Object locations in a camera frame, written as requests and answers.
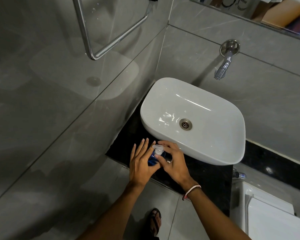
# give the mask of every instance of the foot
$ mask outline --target foot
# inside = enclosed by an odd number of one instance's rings
[[[160,213],[157,210],[153,210],[151,214],[152,217],[150,218],[150,230],[153,236],[156,237],[161,227]]]

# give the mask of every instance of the black sandal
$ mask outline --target black sandal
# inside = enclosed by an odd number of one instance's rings
[[[156,214],[159,213],[159,217],[160,217],[160,221],[162,221],[162,217],[161,217],[161,212],[160,210],[158,210],[157,208],[153,208],[152,211],[150,212],[149,214],[149,217],[148,217],[148,222],[149,222],[149,226],[150,226],[150,220],[152,219],[153,220],[153,223],[154,223],[154,226],[155,226],[155,230],[158,234],[159,232],[159,226],[158,226],[158,223],[157,223],[157,220],[156,220]],[[154,236],[154,229],[151,229],[150,228],[150,232],[152,234],[152,236]]]

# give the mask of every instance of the white toilet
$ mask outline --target white toilet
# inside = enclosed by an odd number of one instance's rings
[[[293,205],[246,182],[232,185],[230,218],[252,240],[300,240]]]

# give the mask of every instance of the mirror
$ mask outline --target mirror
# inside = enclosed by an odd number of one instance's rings
[[[191,0],[300,39],[300,0]]]

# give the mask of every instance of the metal drain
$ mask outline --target metal drain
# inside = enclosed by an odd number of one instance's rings
[[[180,120],[179,121],[179,125],[185,131],[189,131],[189,130],[192,129],[192,123],[188,119],[182,119],[182,120]]]

